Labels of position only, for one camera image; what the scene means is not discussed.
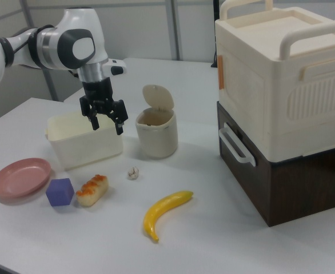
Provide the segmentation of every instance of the plastic bin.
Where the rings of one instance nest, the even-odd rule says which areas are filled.
[[[48,119],[46,137],[64,169],[105,159],[123,151],[122,137],[117,135],[114,122],[98,115],[100,128],[93,130],[80,111]]]
[[[220,104],[270,162],[335,148],[335,21],[291,7],[216,21]]]

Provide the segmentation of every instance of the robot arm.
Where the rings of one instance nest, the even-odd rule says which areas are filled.
[[[5,67],[25,65],[35,69],[76,71],[85,90],[81,111],[99,128],[96,115],[110,117],[117,130],[128,115],[122,100],[113,101],[110,77],[126,72],[123,61],[109,59],[97,13],[91,8],[66,9],[60,23],[21,31],[0,38],[0,81]]]

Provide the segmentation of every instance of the toy banana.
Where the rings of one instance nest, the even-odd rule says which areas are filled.
[[[146,233],[154,241],[158,241],[158,236],[155,233],[155,223],[158,218],[170,209],[173,209],[188,202],[192,196],[193,193],[191,191],[180,191],[173,193],[165,198],[162,198],[160,201],[156,202],[147,211],[143,220],[143,228],[145,229]]]

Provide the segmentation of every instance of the table surface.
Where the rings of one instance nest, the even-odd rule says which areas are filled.
[[[154,79],[170,89],[174,100],[185,96],[176,94],[176,87],[186,90],[207,79],[205,75],[196,79],[195,67],[200,72],[214,70],[202,63],[138,59],[126,63],[131,78],[139,73],[133,69],[138,63],[141,71],[190,71],[176,80],[174,71]],[[119,76],[129,89],[141,90],[144,84],[142,79],[127,84],[127,74]],[[217,79],[211,80],[216,85]],[[112,84],[117,97],[120,86],[117,81]],[[218,92],[216,86],[212,90],[207,86],[194,87],[195,98],[206,102],[204,111],[213,117]],[[141,152],[134,125],[143,102],[132,106],[128,97],[121,99],[132,109],[124,126],[123,153],[70,171],[59,165],[44,130],[49,117],[78,110],[76,104],[30,99],[0,118],[0,169],[39,157],[50,162],[52,179],[70,178],[76,190],[95,174],[107,175],[110,181],[107,194],[91,208],[80,207],[75,198],[69,206],[51,207],[46,186],[26,198],[0,200],[2,268],[21,274],[335,273],[335,208],[267,227],[220,158],[214,119],[203,115],[207,120],[202,122],[201,109],[193,105],[186,109],[187,116],[177,114],[178,150],[153,160]],[[135,181],[127,179],[132,166],[140,170]],[[193,199],[159,219],[160,242],[155,244],[142,231],[145,212],[180,190],[193,191]]]

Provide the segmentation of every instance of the foam block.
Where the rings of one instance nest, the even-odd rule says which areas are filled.
[[[69,178],[53,179],[46,191],[51,206],[68,206],[71,203],[75,191]]]

